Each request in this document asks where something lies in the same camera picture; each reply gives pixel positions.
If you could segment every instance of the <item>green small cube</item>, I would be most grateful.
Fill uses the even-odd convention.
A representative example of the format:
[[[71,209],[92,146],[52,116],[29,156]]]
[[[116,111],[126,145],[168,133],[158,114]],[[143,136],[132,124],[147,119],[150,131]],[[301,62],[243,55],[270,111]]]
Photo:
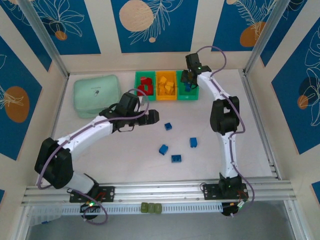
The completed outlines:
[[[154,214],[155,213],[155,204],[154,203],[149,203],[148,204],[148,213],[149,214]]]
[[[161,205],[161,203],[156,203],[154,205],[154,212],[156,214],[161,214],[162,213],[162,205]]]
[[[146,202],[141,203],[141,212],[143,214],[146,214],[148,212],[148,203],[146,203]]]

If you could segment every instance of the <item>orange circle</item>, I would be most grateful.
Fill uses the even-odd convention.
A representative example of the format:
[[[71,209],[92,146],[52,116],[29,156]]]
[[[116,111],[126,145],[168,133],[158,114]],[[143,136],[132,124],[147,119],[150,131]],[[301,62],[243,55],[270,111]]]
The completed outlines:
[[[156,41],[156,39],[155,39],[154,37],[150,37],[150,38],[149,38],[149,42],[150,42],[150,43],[154,43],[155,41]]]
[[[308,107],[308,98],[305,95],[298,98],[298,107],[302,110]]]
[[[27,92],[22,87],[12,86],[5,91],[4,99],[7,100],[4,105],[7,116],[16,123],[23,123],[28,117],[30,108]]]
[[[61,41],[67,40],[67,38],[68,38],[68,36],[65,32],[59,31],[59,30],[56,31],[54,35],[57,39],[59,39]]]
[[[266,23],[264,21],[257,22],[254,25],[248,26],[240,36],[240,44],[243,47],[254,47],[264,29]]]

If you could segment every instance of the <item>mint green pouch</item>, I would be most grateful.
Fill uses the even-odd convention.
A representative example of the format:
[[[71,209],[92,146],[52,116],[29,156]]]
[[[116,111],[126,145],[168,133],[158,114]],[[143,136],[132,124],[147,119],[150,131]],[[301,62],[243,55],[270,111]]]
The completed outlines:
[[[115,75],[81,79],[73,85],[73,106],[80,118],[95,118],[103,109],[118,103],[121,95]]]

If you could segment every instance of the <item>cable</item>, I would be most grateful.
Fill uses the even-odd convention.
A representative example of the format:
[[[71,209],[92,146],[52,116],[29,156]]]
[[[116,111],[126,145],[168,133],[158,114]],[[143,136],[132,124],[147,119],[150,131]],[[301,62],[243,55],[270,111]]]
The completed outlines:
[[[200,52],[202,49],[206,49],[206,48],[211,48],[211,49],[216,49],[218,50],[220,53],[222,53],[223,57],[224,57],[224,64],[223,66],[214,71],[213,73],[211,73],[210,75],[210,81],[211,83],[215,86],[215,88],[221,93],[221,89],[218,87],[218,85],[215,83],[215,81],[213,81],[213,76],[214,74],[216,74],[217,72],[220,72],[222,69],[224,69],[227,65],[227,56],[226,54],[224,53],[224,51],[222,51],[220,48],[216,47],[216,46],[203,46],[201,47],[198,51],[196,51],[196,53]],[[235,160],[234,160],[234,155],[233,155],[233,150],[232,150],[232,137],[236,134],[243,134],[246,132],[246,126],[245,126],[245,123],[244,121],[242,120],[238,110],[236,109],[235,105],[231,102],[231,100],[225,95],[225,94],[221,94],[222,97],[224,97],[228,103],[230,104],[230,106],[232,107],[232,109],[234,110],[236,116],[238,117],[238,119],[240,120],[240,123],[241,123],[241,126],[242,126],[242,131],[236,131],[236,132],[233,132],[230,137],[229,137],[229,147],[230,147],[230,155],[231,155],[231,163],[233,165],[233,168],[234,170],[236,171],[236,173],[248,184],[248,186],[251,188],[252,190],[252,198],[251,198],[251,202],[250,202],[250,205],[248,207],[246,207],[245,209],[249,209],[252,204],[254,203],[254,200],[255,200],[255,197],[256,197],[256,194],[255,194],[255,190],[254,188],[252,187],[251,183],[240,173],[240,171],[237,169],[236,167],[236,163],[235,163]]]
[[[138,92],[142,93],[143,96],[147,97],[147,95],[146,95],[143,91],[141,91],[141,90],[139,90],[139,89],[135,89],[135,88],[130,89],[130,90],[128,91],[128,93],[129,93],[129,92],[132,92],[132,91],[138,91]],[[145,115],[145,114],[147,113],[147,111],[148,111],[148,109],[149,109],[149,103],[150,103],[150,101],[149,101],[149,99],[148,99],[148,97],[147,97],[147,105],[146,105],[145,110],[144,110],[141,114],[139,114],[139,115],[137,115],[137,116],[114,117],[114,118],[104,119],[104,120],[98,121],[98,122],[96,122],[94,125],[89,125],[89,126],[85,127],[84,129],[78,131],[78,132],[75,133],[74,135],[72,135],[72,136],[70,137],[69,141],[73,140],[74,138],[76,138],[76,137],[79,136],[80,134],[84,133],[85,131],[87,131],[87,130],[89,130],[89,129],[91,129],[91,128],[94,128],[95,126],[97,126],[97,125],[99,125],[99,124],[103,124],[103,123],[110,122],[110,121],[114,121],[114,120],[133,120],[133,119],[140,118],[140,117],[142,117],[143,115]],[[69,141],[66,140],[66,141],[64,141],[62,144],[60,144],[60,145],[53,151],[53,153],[49,156],[49,158],[48,158],[47,161],[45,162],[45,164],[44,164],[44,166],[43,166],[43,168],[42,168],[42,171],[41,171],[41,173],[40,173],[39,179],[38,179],[38,181],[37,181],[37,183],[36,183],[37,187],[38,187],[40,190],[48,189],[48,188],[50,188],[50,187],[52,186],[52,185],[48,185],[48,186],[42,187],[42,186],[41,186],[41,181],[42,181],[42,179],[43,179],[43,177],[44,177],[45,171],[46,171],[46,169],[47,169],[50,161],[54,158],[54,156],[57,154],[57,152],[58,152],[64,145],[66,145]],[[80,192],[80,191],[75,190],[75,189],[72,189],[72,190],[73,190],[74,192],[76,192],[77,194],[82,195],[83,197],[91,200],[92,202],[94,202],[95,204],[97,204],[97,205],[104,211],[104,213],[105,213],[105,220],[104,220],[104,221],[102,221],[102,222],[87,221],[89,224],[91,224],[91,225],[103,225],[103,224],[105,224],[105,223],[107,222],[107,220],[108,220],[108,214],[107,214],[106,209],[102,206],[101,203],[99,203],[98,201],[96,201],[95,199],[93,199],[92,197],[88,196],[87,194],[85,194],[85,193],[83,193],[83,192]],[[85,215],[86,215],[86,211],[84,211],[84,213],[83,213],[83,218],[84,218],[84,219],[85,219]]]

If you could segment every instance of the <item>white wall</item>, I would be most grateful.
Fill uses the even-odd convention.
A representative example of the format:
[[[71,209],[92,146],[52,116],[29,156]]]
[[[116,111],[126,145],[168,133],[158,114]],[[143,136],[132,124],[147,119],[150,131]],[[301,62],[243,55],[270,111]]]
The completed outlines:
[[[319,6],[319,0],[309,0],[266,68],[258,60],[249,76],[279,168],[291,180],[314,239],[320,239],[320,208],[311,184],[320,181],[320,145],[298,154],[271,82],[320,17]]]
[[[0,22],[0,36],[42,86],[17,161],[0,154],[0,189],[5,190],[0,209],[0,240],[2,240],[8,239],[11,234],[13,219],[26,186],[35,183],[37,177],[34,171],[35,162],[42,141],[51,134],[65,80],[54,64],[51,65],[49,72],[44,69],[2,8],[0,8]],[[0,136],[0,139],[2,143],[6,140],[5,136]]]
[[[101,54],[63,55],[62,60],[71,73],[129,70],[176,70],[186,68],[187,52],[121,53],[114,14],[110,0],[85,0]],[[211,46],[224,0],[199,0],[191,52]],[[251,51],[227,52],[227,69],[243,69]],[[219,69],[224,58],[219,52],[205,49],[200,53],[204,65]]]

